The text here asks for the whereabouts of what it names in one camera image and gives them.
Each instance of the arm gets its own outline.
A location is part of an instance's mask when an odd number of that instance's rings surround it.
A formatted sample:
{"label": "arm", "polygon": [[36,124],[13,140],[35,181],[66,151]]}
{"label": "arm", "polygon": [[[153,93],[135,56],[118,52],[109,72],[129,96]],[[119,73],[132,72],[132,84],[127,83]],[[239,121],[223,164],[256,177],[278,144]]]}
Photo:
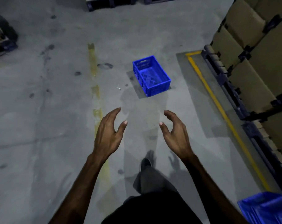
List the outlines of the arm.
{"label": "arm", "polygon": [[169,132],[164,123],[159,123],[166,144],[187,167],[210,222],[247,223],[245,218],[236,210],[224,193],[214,183],[200,163],[198,157],[193,153],[186,126],[175,113],[165,111],[164,114],[173,122],[172,132]]}
{"label": "arm", "polygon": [[102,119],[94,140],[93,152],[88,156],[71,190],[50,220],[50,224],[84,222],[99,171],[109,156],[118,149],[128,124],[128,121],[124,121],[115,132],[114,121],[120,110],[121,108],[114,109]]}

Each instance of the dark pants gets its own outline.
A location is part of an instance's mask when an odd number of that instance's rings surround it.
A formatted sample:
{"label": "dark pants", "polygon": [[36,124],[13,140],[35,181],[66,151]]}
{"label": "dark pants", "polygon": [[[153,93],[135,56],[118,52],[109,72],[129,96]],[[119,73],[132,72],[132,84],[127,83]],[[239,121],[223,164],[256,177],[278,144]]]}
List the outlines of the dark pants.
{"label": "dark pants", "polygon": [[[177,192],[176,188],[156,169],[153,167],[145,167],[144,170],[140,171],[133,183],[134,189],[141,195],[151,192],[163,192],[163,191],[174,191]],[[124,201],[127,202],[134,196],[130,196]]]}

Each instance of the hand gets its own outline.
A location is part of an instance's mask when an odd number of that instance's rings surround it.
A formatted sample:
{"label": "hand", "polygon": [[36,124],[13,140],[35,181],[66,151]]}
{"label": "hand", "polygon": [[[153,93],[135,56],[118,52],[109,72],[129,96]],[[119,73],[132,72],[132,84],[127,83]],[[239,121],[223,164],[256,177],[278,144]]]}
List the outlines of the hand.
{"label": "hand", "polygon": [[173,129],[171,132],[169,132],[165,123],[159,123],[166,144],[182,161],[184,161],[193,155],[187,128],[175,113],[164,111],[164,115],[173,122]]}
{"label": "hand", "polygon": [[114,109],[102,118],[99,124],[92,154],[102,162],[105,162],[109,156],[118,149],[124,130],[128,124],[128,121],[124,121],[120,124],[117,132],[114,130],[114,121],[120,110],[120,107]]}

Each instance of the stacked cardboard boxes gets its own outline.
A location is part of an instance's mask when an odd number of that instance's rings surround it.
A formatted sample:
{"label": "stacked cardboard boxes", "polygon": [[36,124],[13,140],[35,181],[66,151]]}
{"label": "stacked cardboard boxes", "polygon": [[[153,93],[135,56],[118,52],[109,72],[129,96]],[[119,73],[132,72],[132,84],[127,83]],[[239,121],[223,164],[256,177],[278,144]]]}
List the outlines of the stacked cardboard boxes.
{"label": "stacked cardboard boxes", "polygon": [[[282,94],[282,0],[236,0],[211,46],[246,109],[270,109],[270,102]],[[282,154],[282,112],[262,127]]]}

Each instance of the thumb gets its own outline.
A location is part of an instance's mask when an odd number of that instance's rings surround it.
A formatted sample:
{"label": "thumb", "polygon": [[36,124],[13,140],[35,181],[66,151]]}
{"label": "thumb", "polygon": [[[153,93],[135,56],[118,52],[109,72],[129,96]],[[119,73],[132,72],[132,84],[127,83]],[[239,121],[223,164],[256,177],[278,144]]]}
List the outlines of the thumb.
{"label": "thumb", "polygon": [[170,132],[169,132],[169,130],[168,130],[168,127],[166,126],[165,123],[159,122],[159,126],[160,126],[160,128],[161,128],[161,130],[162,130],[162,133],[163,133],[164,137],[165,137],[167,134],[170,134]]}
{"label": "thumb", "polygon": [[118,137],[120,137],[120,138],[123,137],[123,133],[124,133],[124,130],[125,130],[127,125],[128,125],[128,121],[126,121],[126,120],[124,122],[122,122],[122,124],[120,124],[120,126],[119,126],[119,128],[118,128],[118,130],[116,132],[116,135]]}

